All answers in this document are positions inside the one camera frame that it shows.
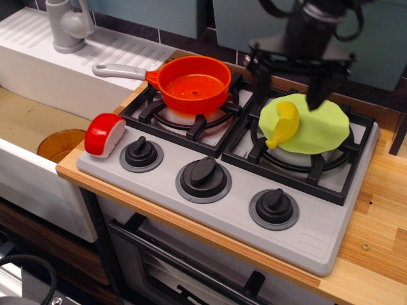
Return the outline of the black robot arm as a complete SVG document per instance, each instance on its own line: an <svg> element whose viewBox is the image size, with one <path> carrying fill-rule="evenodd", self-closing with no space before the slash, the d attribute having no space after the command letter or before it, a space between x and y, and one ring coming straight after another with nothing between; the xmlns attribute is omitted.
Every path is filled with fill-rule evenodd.
<svg viewBox="0 0 407 305"><path fill-rule="evenodd" d="M311 77L306 94L309 110L325 101L350 74L356 54L331 43L356 39L364 27L363 1L295 1L283 11L272 1L261 1L273 17L286 18L285 31L250 41L245 66L252 74L258 101L267 96L275 72Z"/></svg>

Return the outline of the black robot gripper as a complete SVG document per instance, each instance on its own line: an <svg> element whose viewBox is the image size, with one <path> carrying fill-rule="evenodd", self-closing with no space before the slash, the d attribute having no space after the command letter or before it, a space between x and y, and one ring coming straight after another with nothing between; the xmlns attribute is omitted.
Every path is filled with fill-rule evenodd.
<svg viewBox="0 0 407 305"><path fill-rule="evenodd" d="M345 15L297 12L288 18L283 33L253 39L246 67L251 71L254 101L260 105L268 96L272 71L316 74L311 77L306 101L314 111L337 89L338 73L347 74L356 55L331 43L347 38L336 35Z"/></svg>

